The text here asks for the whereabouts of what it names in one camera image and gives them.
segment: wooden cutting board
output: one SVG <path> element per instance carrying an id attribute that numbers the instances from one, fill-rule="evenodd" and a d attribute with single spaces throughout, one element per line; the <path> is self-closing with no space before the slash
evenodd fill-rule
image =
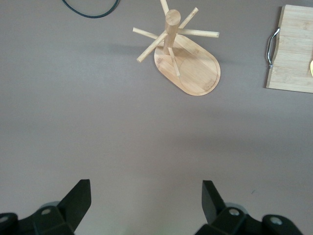
<path id="1" fill-rule="evenodd" d="M 284 6 L 278 27 L 267 88 L 313 93 L 313 8 Z"/>

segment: black cable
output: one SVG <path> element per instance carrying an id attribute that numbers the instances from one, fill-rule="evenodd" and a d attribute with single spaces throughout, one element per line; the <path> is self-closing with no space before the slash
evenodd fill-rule
<path id="1" fill-rule="evenodd" d="M 71 9 L 73 12 L 77 13 L 78 15 L 81 15 L 83 17 L 87 17 L 87 18 L 93 18 L 93 19 L 96 19 L 96 18 L 101 18 L 101 17 L 105 17 L 107 16 L 108 14 L 110 14 L 112 11 L 115 10 L 115 8 L 117 7 L 118 3 L 119 3 L 119 0 L 116 0 L 113 7 L 111 7 L 110 10 L 108 10 L 106 13 L 102 14 L 102 15 L 98 15 L 98 16 L 89 16 L 89 15 L 85 15 L 79 11 L 76 11 L 73 7 L 71 7 L 65 0 L 62 0 L 62 2 L 64 2 L 64 4 L 69 8 Z"/>

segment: wooden peg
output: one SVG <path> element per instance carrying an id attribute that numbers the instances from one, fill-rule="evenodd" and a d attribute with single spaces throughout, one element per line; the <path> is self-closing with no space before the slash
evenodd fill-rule
<path id="1" fill-rule="evenodd" d="M 154 48 L 157 47 L 157 45 L 163 41 L 163 39 L 167 36 L 167 32 L 164 31 L 163 33 L 160 34 L 160 36 L 158 36 L 157 39 L 154 40 L 153 43 L 150 44 L 150 46 L 148 46 L 147 49 L 145 49 L 145 51 L 137 58 L 138 62 L 142 62 L 153 50 Z"/>
<path id="2" fill-rule="evenodd" d="M 171 58 L 172 58 L 172 61 L 173 61 L 173 67 L 175 69 L 176 75 L 177 75 L 177 77 L 179 77 L 180 76 L 180 72 L 179 72 L 179 69 L 178 69 L 178 66 L 177 66 L 177 62 L 176 62 L 176 58 L 175 58 L 173 49 L 171 47 L 169 47 L 168 51 L 170 52 L 170 55 L 171 55 Z"/>
<path id="3" fill-rule="evenodd" d="M 179 28 L 184 28 L 186 24 L 189 23 L 189 21 L 195 16 L 195 14 L 198 12 L 198 8 L 195 7 L 195 9 L 192 10 L 192 12 L 187 16 L 187 18 L 181 23 Z"/>
<path id="4" fill-rule="evenodd" d="M 218 38 L 220 36 L 219 32 L 211 32 L 211 31 L 203 31 L 203 30 L 195 30 L 195 29 L 178 29 L 179 34 L 185 35 L 195 35 L 195 36 L 203 36 L 210 38 Z"/>
<path id="5" fill-rule="evenodd" d="M 163 8 L 164 14 L 166 15 L 167 12 L 169 11 L 166 0 L 161 0 L 161 5 L 162 5 L 162 8 Z"/>
<path id="6" fill-rule="evenodd" d="M 180 23 L 180 13 L 177 10 L 169 10 L 165 16 L 165 31 L 167 36 L 164 39 L 164 54 L 169 55 L 169 47 L 173 47 L 174 40 L 177 34 L 178 26 Z"/>
<path id="7" fill-rule="evenodd" d="M 149 33 L 147 31 L 141 30 L 139 28 L 133 28 L 133 32 L 141 34 L 143 36 L 149 37 L 149 38 L 153 38 L 153 39 L 157 39 L 157 35 L 153 34 L 153 33 Z"/>

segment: wooden mug holder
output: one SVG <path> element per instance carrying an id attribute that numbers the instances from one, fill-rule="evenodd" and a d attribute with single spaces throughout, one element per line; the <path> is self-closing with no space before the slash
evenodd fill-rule
<path id="1" fill-rule="evenodd" d="M 155 49 L 156 67 L 165 77 L 187 94 L 208 94 L 220 80 L 220 65 L 211 53 L 181 34 L 218 38 L 220 33 L 184 29 L 198 9 L 180 24 L 179 11 L 169 10 L 166 0 L 160 1 L 165 14 L 164 32 L 157 36 L 133 28 L 133 32 L 154 39 L 137 61 L 142 62 Z"/>

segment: black plastic part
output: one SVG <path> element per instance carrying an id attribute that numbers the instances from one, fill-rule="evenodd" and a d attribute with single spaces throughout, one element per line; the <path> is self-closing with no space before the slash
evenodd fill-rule
<path id="1" fill-rule="evenodd" d="M 271 221 L 271 218 L 278 218 L 282 224 L 275 224 Z M 264 226 L 268 229 L 269 232 L 273 235 L 302 235 L 300 230 L 295 226 L 295 224 L 280 215 L 268 214 L 265 215 L 262 219 Z"/>
<path id="2" fill-rule="evenodd" d="M 0 214 L 0 235 L 10 234 L 12 228 L 17 225 L 18 216 L 14 213 Z"/>
<path id="3" fill-rule="evenodd" d="M 75 231 L 91 205 L 90 181 L 80 180 L 57 205 L 64 220 Z"/>
<path id="4" fill-rule="evenodd" d="M 232 215 L 230 213 L 231 210 L 236 210 L 239 214 Z M 246 215 L 241 210 L 227 207 L 219 214 L 211 226 L 225 232 L 226 234 L 235 235 L 243 225 L 245 219 Z"/>
<path id="5" fill-rule="evenodd" d="M 202 209 L 206 221 L 212 223 L 217 215 L 226 208 L 219 192 L 212 181 L 203 181 L 202 183 Z"/>
<path id="6" fill-rule="evenodd" d="M 202 208 L 208 224 L 196 235 L 303 235 L 283 216 L 266 215 L 260 222 L 238 208 L 227 207 L 212 181 L 203 181 Z"/>
<path id="7" fill-rule="evenodd" d="M 0 235 L 74 235 L 90 205 L 90 181 L 80 180 L 57 206 L 22 220 L 14 213 L 0 214 Z"/>

